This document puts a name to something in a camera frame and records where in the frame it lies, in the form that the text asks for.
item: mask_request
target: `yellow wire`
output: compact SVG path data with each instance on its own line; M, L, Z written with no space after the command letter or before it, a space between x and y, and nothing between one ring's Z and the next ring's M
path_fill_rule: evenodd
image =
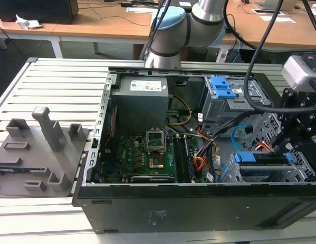
M180 101L182 101L182 102L185 104L185 106L186 106L187 109L188 109L189 116L188 116L187 120L185 120L184 122L180 122L180 123L167 123L166 125L167 125L167 126L182 126L182 125L184 125L184 124L186 124L186 123L188 123L188 122L190 121L190 119L192 118L192 111L190 110L189 106L187 105L187 103L185 103L185 101L184 101L183 99L181 99L180 97L178 97L178 96L176 96L176 95L174 95L174 97L178 98Z

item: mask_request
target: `white paper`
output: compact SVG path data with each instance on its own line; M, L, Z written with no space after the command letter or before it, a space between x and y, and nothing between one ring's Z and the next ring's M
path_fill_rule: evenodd
M179 5L184 7L192 7L192 4L190 4L189 2L179 2Z
M219 155L216 155L216 156L215 156L215 164L221 166L221 157L220 157Z
M142 13L142 14L153 14L157 12L157 9L149 9L149 8L127 8L126 12L130 13Z
M207 173L207 179L208 179L210 182L213 182L213 176L212 176L210 173Z
M264 21L270 21L272 16L260 16L260 18ZM296 23L293 19L288 17L277 17L275 22Z
M15 23L17 23L23 29L37 28L37 27L42 26L41 24L39 24L39 22L37 20L22 19L18 15L16 15Z
M202 113L198 113L197 114L197 119L199 122L203 122L203 114Z
M162 91L161 81L133 80L131 81L131 90L145 91L145 92Z

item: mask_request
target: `black computer case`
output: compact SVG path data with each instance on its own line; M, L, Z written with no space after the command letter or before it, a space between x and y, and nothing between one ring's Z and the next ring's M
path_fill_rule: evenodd
M6 22L17 14L40 23L71 24L77 13L77 0L0 0L0 19Z

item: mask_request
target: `blue latch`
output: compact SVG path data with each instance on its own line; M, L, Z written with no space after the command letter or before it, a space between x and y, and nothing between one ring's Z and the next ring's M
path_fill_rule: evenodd
M239 151L236 153L243 163L256 163L255 156L252 152Z
M288 163L289 163L290 165L293 165L293 164L294 164L294 157L292 156L292 154L291 154L290 152L287 152L287 153L285 154L285 157L286 157L286 159L287 159L287 161L288 161Z
M211 77L210 80L211 87L215 91L215 96L217 98L236 98L236 94L231 90L231 84L229 84L224 77Z

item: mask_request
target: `robotic arm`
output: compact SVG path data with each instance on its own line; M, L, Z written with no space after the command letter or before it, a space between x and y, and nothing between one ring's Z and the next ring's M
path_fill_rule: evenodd
M190 14L182 8L169 7L151 43L145 67L180 69L179 50L182 46L217 45L225 33L224 2L199 0Z

